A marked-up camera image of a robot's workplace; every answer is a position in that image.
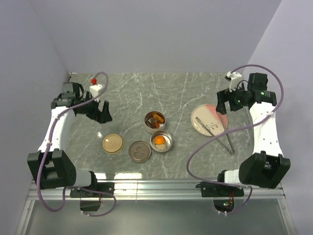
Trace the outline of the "aluminium rail frame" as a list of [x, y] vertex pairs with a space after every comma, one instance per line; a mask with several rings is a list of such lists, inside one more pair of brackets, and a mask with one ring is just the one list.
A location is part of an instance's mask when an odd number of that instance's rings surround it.
[[[80, 199], [66, 196], [59, 212], [49, 212], [31, 185], [17, 229], [19, 235], [294, 235], [282, 186], [245, 189], [235, 197], [234, 214], [218, 213], [213, 198], [202, 198], [198, 181], [186, 170], [188, 157], [208, 138], [197, 132], [191, 113], [199, 105], [216, 103], [227, 88], [223, 73], [118, 73], [110, 76], [103, 99], [110, 102], [113, 121], [100, 125], [78, 116], [67, 141], [74, 165], [94, 171], [101, 182], [114, 182], [115, 209], [105, 216], [80, 212]], [[166, 117], [173, 147], [152, 152], [134, 162], [129, 147], [148, 142], [143, 120], [150, 111]], [[116, 154], [106, 153], [102, 141], [109, 134], [124, 141]]]

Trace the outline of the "beige steel lunch container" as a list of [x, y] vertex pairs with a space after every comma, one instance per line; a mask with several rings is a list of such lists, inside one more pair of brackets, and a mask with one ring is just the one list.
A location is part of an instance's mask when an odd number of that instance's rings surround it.
[[144, 125], [146, 131], [150, 134], [153, 134], [157, 131], [165, 129], [166, 118], [161, 112], [151, 111], [146, 114], [144, 118]]

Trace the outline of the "beige round lid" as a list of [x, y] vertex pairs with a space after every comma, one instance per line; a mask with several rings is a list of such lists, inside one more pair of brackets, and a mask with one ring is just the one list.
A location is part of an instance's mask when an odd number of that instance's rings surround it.
[[116, 154], [122, 150], [124, 146], [123, 138], [119, 134], [109, 134], [102, 141], [102, 148], [106, 153]]

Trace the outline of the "pink white plate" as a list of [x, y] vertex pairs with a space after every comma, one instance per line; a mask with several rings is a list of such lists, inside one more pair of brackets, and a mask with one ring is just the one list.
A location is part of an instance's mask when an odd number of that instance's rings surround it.
[[196, 118], [199, 118], [214, 136], [223, 133], [228, 126], [226, 115], [217, 113], [216, 106], [211, 104], [203, 104], [196, 107], [191, 113], [191, 123], [199, 133], [212, 137], [212, 135], [196, 121]]

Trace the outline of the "orange sweet potato piece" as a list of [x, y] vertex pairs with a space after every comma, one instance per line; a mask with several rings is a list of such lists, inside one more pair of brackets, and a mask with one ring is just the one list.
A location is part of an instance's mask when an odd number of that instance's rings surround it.
[[166, 139], [163, 135], [158, 135], [154, 138], [154, 143], [155, 144], [162, 144], [162, 143], [165, 143], [166, 142]]

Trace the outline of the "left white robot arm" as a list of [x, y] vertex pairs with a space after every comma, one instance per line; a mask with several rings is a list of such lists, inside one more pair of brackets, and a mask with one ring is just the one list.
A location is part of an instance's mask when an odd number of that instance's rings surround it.
[[78, 170], [65, 153], [70, 127], [78, 114], [100, 124], [112, 121], [109, 103], [99, 109], [99, 96], [106, 87], [93, 84], [84, 91], [79, 83], [63, 84], [63, 91], [51, 103], [51, 120], [45, 138], [37, 152], [30, 153], [27, 164], [39, 189], [82, 187], [82, 192], [93, 197], [99, 184], [91, 171]]

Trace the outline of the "brown steel lunch container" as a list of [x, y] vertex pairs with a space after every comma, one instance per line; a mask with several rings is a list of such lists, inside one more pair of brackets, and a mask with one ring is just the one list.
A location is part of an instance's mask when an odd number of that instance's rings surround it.
[[171, 149], [172, 145], [172, 136], [164, 130], [153, 133], [150, 138], [150, 146], [157, 153], [167, 153]]

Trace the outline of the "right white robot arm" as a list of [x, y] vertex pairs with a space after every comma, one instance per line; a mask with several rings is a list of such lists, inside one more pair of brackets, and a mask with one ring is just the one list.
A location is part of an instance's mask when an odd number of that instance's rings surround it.
[[228, 72], [226, 79], [230, 86], [217, 93], [216, 111], [225, 115], [227, 102], [234, 112], [247, 107], [254, 126], [254, 147], [252, 155], [239, 169], [220, 174], [224, 179], [216, 183], [216, 191], [226, 196], [232, 192], [233, 185], [276, 188], [291, 166], [278, 141], [274, 112], [276, 94], [267, 90], [268, 77], [264, 73], [251, 73], [247, 85], [242, 83], [242, 75], [238, 72]]

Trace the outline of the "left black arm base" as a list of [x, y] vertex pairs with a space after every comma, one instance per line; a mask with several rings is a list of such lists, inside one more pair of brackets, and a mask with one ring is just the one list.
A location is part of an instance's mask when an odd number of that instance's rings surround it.
[[[81, 214], [89, 217], [101, 217], [112, 212], [117, 204], [117, 199], [114, 196], [115, 183], [114, 182], [98, 182], [96, 175], [91, 173], [91, 185], [86, 187], [72, 187], [70, 191], [70, 198], [80, 199]], [[112, 198], [113, 205], [105, 213], [91, 214], [97, 212], [102, 204], [102, 199]]]

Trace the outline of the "brown round lid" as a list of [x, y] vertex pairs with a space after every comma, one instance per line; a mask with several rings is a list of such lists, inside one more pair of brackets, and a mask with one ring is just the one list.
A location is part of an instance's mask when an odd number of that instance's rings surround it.
[[143, 141], [136, 141], [130, 146], [129, 155], [134, 162], [142, 163], [149, 159], [151, 148]]

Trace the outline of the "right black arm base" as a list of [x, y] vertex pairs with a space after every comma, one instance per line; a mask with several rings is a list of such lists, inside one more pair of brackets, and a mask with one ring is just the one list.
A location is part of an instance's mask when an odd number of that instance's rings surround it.
[[243, 197], [244, 190], [242, 188], [213, 184], [208, 182], [200, 182], [195, 188], [201, 190], [202, 198], [213, 198], [213, 206], [218, 213], [232, 213], [235, 209], [235, 197]]

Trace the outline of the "brown mushroom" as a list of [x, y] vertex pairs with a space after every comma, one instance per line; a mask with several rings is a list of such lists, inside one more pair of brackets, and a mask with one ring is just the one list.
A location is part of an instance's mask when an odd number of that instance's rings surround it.
[[147, 121], [149, 121], [152, 124], [152, 128], [156, 128], [155, 127], [155, 123], [158, 122], [158, 120], [156, 118], [151, 118], [151, 119], [149, 119]]

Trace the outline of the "white steamed bun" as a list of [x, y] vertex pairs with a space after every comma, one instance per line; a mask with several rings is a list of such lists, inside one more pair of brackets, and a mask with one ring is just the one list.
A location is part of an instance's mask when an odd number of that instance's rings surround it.
[[158, 150], [166, 150], [167, 149], [167, 144], [166, 143], [162, 143], [162, 144], [155, 144], [156, 149]]

